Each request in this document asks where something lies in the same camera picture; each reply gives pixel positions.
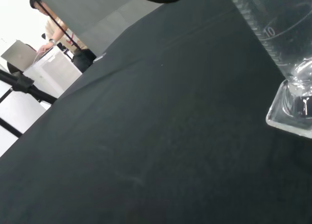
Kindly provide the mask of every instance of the silver laptop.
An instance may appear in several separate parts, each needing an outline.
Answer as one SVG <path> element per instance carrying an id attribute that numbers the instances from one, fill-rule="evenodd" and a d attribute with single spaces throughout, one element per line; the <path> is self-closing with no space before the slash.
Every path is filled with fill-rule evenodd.
<path id="1" fill-rule="evenodd" d="M 1 57 L 24 72 L 35 60 L 38 60 L 37 55 L 37 52 L 30 46 L 17 40 Z"/>

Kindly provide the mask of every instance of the black fabric surface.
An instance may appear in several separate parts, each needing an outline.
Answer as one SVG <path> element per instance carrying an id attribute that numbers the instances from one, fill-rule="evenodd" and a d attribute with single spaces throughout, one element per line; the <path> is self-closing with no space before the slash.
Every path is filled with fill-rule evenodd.
<path id="1" fill-rule="evenodd" d="M 230 0 L 164 5 L 0 158 L 1 224 L 310 224 L 311 141 Z"/>

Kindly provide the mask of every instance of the white wall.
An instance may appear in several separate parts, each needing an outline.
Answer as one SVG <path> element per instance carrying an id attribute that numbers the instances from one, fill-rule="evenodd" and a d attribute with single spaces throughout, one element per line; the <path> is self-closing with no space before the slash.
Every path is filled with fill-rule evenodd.
<path id="1" fill-rule="evenodd" d="M 41 35 L 47 16 L 32 9 L 29 0 L 0 0 L 0 20 L 0 55 L 17 39 L 35 49 L 45 43 Z M 6 67 L 1 58 L 0 64 Z"/>

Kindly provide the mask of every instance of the white table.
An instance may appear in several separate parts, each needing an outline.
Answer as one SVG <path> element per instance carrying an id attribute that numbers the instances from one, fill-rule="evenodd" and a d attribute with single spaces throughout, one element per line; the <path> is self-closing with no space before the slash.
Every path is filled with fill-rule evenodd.
<path id="1" fill-rule="evenodd" d="M 24 75 L 35 81 L 40 90 L 59 98 L 80 76 L 79 69 L 55 46 Z"/>

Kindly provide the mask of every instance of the person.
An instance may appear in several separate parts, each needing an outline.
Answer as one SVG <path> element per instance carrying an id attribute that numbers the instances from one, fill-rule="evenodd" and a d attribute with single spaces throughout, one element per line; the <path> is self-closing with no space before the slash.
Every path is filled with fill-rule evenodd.
<path id="1" fill-rule="evenodd" d="M 42 0 L 29 0 L 29 3 L 33 9 L 39 10 L 46 16 L 48 16 L 46 13 L 47 11 L 80 48 L 78 49 L 73 42 L 67 38 L 65 33 L 57 26 L 57 24 L 49 18 L 45 26 L 46 37 L 49 42 L 42 45 L 39 48 L 38 53 L 46 52 L 60 42 L 73 53 L 74 56 L 72 62 L 75 66 L 81 72 L 85 72 L 92 65 L 97 56 L 90 49 L 88 49 L 88 47 L 81 40 L 79 40 L 79 38 L 66 26 L 66 24 L 46 5 L 46 3 Z"/>

